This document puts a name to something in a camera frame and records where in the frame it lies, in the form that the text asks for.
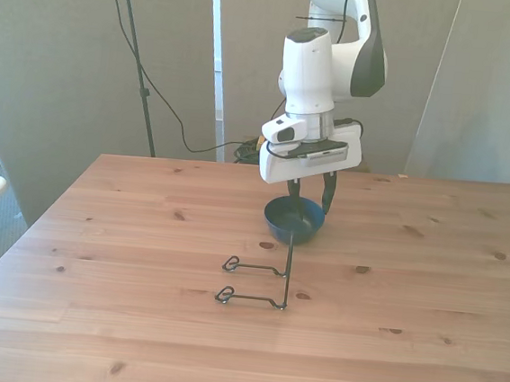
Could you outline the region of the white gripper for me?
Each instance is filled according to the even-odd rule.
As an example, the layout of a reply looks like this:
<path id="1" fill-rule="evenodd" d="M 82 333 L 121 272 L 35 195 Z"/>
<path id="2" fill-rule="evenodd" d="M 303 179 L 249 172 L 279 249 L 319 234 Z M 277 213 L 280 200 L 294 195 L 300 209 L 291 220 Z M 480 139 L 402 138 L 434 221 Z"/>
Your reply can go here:
<path id="1" fill-rule="evenodd" d="M 292 206 L 300 219 L 303 204 L 300 199 L 300 178 L 323 175 L 324 191 L 321 208 L 327 215 L 336 195 L 337 171 L 351 169 L 360 163 L 362 123 L 343 119 L 328 140 L 317 143 L 273 145 L 265 141 L 261 147 L 260 175 L 267 183 L 287 182 Z"/>

